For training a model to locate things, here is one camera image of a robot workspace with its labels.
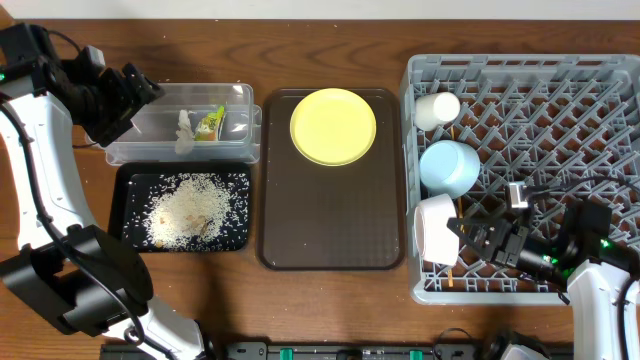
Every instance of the wooden surface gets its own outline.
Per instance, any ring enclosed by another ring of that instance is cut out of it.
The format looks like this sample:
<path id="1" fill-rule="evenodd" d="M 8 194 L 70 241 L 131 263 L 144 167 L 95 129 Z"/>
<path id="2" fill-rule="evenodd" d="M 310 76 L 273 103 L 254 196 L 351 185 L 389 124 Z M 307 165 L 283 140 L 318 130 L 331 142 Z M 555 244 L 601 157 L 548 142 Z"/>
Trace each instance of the wooden surface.
<path id="1" fill-rule="evenodd" d="M 161 82 L 245 82 L 262 105 L 284 87 L 382 87 L 394 93 L 408 59 L 424 53 L 640 53 L 640 23 L 479 21 L 38 21 L 107 63 L 133 62 Z M 60 44 L 63 55 L 73 55 Z M 74 133 L 76 143 L 82 132 Z M 116 168 L 76 151 L 89 206 L 106 229 Z M 0 152 L 0 259 L 17 253 L 18 209 Z M 500 325 L 571 342 L 569 307 L 421 306 L 406 262 L 388 272 L 273 272 L 250 244 L 221 254 L 145 254 L 155 293 L 223 340 L 430 343 L 448 327 L 482 338 Z M 0 286 L 2 358 L 95 359 L 105 340 L 62 336 Z"/>

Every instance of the brown tray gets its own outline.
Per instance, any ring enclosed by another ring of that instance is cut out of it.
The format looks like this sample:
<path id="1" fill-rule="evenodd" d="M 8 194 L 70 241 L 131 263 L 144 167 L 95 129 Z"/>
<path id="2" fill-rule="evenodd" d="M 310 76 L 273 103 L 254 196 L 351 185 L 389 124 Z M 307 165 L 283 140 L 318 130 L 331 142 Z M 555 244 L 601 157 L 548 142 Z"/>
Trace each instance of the brown tray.
<path id="1" fill-rule="evenodd" d="M 315 90 L 279 90 L 265 104 L 257 252 L 271 269 L 386 270 L 404 257 L 398 103 L 384 89 L 349 90 L 371 106 L 377 130 L 369 151 L 345 166 L 313 163 L 291 140 L 291 114 Z"/>

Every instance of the dish rack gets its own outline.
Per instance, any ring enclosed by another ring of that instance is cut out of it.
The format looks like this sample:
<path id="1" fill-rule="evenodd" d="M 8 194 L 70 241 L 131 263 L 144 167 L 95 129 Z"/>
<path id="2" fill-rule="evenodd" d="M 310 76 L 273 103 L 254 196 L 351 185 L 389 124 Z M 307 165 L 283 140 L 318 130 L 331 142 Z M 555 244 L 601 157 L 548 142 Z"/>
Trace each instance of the dish rack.
<path id="1" fill-rule="evenodd" d="M 449 91 L 458 117 L 431 132 L 413 126 L 415 100 Z M 506 211 L 504 185 L 558 185 L 579 178 L 624 176 L 640 185 L 640 57 L 631 55 L 416 55 L 400 87 L 407 181 L 409 287 L 421 304 L 561 305 L 551 285 L 519 280 L 515 270 L 484 262 L 461 247 L 453 267 L 423 262 L 413 211 L 426 198 L 418 159 L 439 140 L 465 142 L 483 163 L 462 197 L 463 216 Z M 538 204 L 534 234 L 553 238 L 567 203 L 590 196 L 613 209 L 610 238 L 640 251 L 639 196 L 615 182 L 583 183 Z M 453 286 L 449 287 L 449 270 Z"/>

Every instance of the cable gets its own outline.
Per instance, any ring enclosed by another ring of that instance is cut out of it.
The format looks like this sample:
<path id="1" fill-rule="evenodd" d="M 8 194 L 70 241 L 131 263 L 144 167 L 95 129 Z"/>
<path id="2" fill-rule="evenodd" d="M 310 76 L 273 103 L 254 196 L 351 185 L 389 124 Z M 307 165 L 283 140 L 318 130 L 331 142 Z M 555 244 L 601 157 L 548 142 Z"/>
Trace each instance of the cable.
<path id="1" fill-rule="evenodd" d="M 64 41 L 68 42 L 69 44 L 71 44 L 74 48 L 76 48 L 76 51 L 78 51 L 78 54 L 82 52 L 82 49 L 80 49 L 80 46 L 78 46 L 78 44 L 76 44 L 75 41 L 71 40 L 70 37 L 68 37 L 67 35 L 59 32 L 59 31 L 55 31 L 55 30 L 47 30 L 47 32 L 51 35 L 55 35 L 60 37 L 61 39 L 63 39 Z"/>
<path id="2" fill-rule="evenodd" d="M 620 355 L 622 360 L 629 360 L 629 349 L 627 349 L 627 334 L 624 326 L 624 308 L 627 306 L 627 292 L 631 288 L 631 285 L 637 279 L 633 276 L 629 276 L 629 278 L 622 285 L 622 289 L 620 290 L 620 296 L 618 297 L 618 301 L 616 304 L 618 305 L 618 337 L 620 338 Z"/>
<path id="3" fill-rule="evenodd" d="M 621 178 L 616 178 L 616 177 L 612 177 L 612 176 L 604 176 L 604 175 L 598 175 L 598 176 L 590 176 L 590 177 L 586 177 L 583 179 L 579 179 L 570 183 L 566 183 L 566 184 L 562 184 L 562 185 L 558 185 L 558 186 L 554 186 L 554 187 L 547 187 L 545 189 L 546 186 L 542 185 L 542 186 L 532 186 L 529 189 L 534 191 L 534 192 L 538 192 L 537 194 L 532 195 L 532 198 L 537 198 L 537 197 L 541 197 L 541 196 L 545 196 L 548 193 L 552 192 L 552 191 L 568 191 L 573 189 L 574 187 L 583 184 L 585 182 L 588 181 L 596 181 L 596 182 L 601 182 L 601 181 L 615 181 L 618 184 L 627 186 L 628 188 L 630 188 L 631 190 L 635 191 L 638 195 L 640 195 L 640 188 L 638 188 L 637 186 L 633 185 L 630 181 L 626 180 L 626 179 L 621 179 Z"/>
<path id="4" fill-rule="evenodd" d="M 447 335 L 448 333 L 454 332 L 454 331 L 458 331 L 458 332 L 461 332 L 461 333 L 467 335 L 469 340 L 471 340 L 471 344 L 473 345 L 473 347 L 474 348 L 477 347 L 477 345 L 475 343 L 475 340 L 473 340 L 473 337 L 471 335 L 469 335 L 469 333 L 466 332 L 464 329 L 461 329 L 461 328 L 448 328 L 445 331 L 441 332 L 440 335 L 438 336 L 438 338 L 436 339 L 436 342 L 433 343 L 433 357 L 435 357 L 438 360 L 442 360 L 442 357 L 441 357 L 442 354 L 440 354 L 440 352 L 438 352 L 436 350 L 436 346 L 438 346 L 438 344 L 440 343 L 440 341 L 442 341 L 442 338 L 445 335 Z"/>
<path id="5" fill-rule="evenodd" d="M 91 144 L 82 144 L 82 145 L 72 145 L 71 147 L 73 147 L 74 149 L 86 149 L 86 148 L 90 148 L 94 145 L 98 145 L 98 142 L 93 142 Z"/>
<path id="6" fill-rule="evenodd" d="M 56 247 L 60 250 L 60 252 L 71 261 L 80 271 L 82 271 L 85 276 L 87 276 L 91 281 L 93 281 L 96 285 L 100 286 L 102 290 L 104 290 L 109 296 L 115 300 L 116 303 L 122 308 L 122 310 L 127 314 L 127 316 L 131 319 L 134 324 L 137 337 L 136 341 L 132 341 L 133 345 L 141 345 L 145 341 L 144 328 L 142 327 L 142 323 L 138 316 L 136 316 L 131 309 L 124 303 L 120 295 L 118 295 L 115 291 L 113 291 L 108 285 L 100 281 L 98 277 L 89 269 L 80 259 L 74 254 L 73 250 L 69 248 L 65 243 L 62 242 L 62 239 L 58 237 L 53 226 L 51 225 L 51 217 L 47 214 L 46 209 L 42 203 L 42 197 L 40 196 L 40 190 L 38 187 L 38 180 L 35 175 L 35 168 L 33 165 L 33 156 L 31 154 L 31 145 L 29 144 L 29 135 L 26 133 L 24 128 L 20 126 L 18 120 L 13 116 L 13 114 L 7 109 L 7 107 L 2 104 L 0 105 L 0 111 L 9 119 L 9 122 L 13 125 L 16 132 L 18 133 L 18 139 L 22 145 L 22 151 L 24 152 L 24 160 L 27 168 L 27 174 L 29 178 L 29 187 L 31 188 L 31 196 L 33 198 L 33 203 L 36 208 L 36 218 L 42 223 L 42 227 L 45 229 L 47 234 L 51 237 L 51 240 L 56 245 Z"/>

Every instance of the green clip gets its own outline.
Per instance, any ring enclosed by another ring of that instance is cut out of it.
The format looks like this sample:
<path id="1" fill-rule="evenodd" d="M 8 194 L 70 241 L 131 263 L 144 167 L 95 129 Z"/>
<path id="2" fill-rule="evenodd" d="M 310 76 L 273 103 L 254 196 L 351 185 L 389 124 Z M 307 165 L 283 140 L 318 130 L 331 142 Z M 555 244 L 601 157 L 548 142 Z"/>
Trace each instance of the green clip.
<path id="1" fill-rule="evenodd" d="M 280 360 L 293 360 L 293 349 L 281 349 Z"/>
<path id="2" fill-rule="evenodd" d="M 422 351 L 420 350 L 409 351 L 409 360 L 422 360 Z"/>

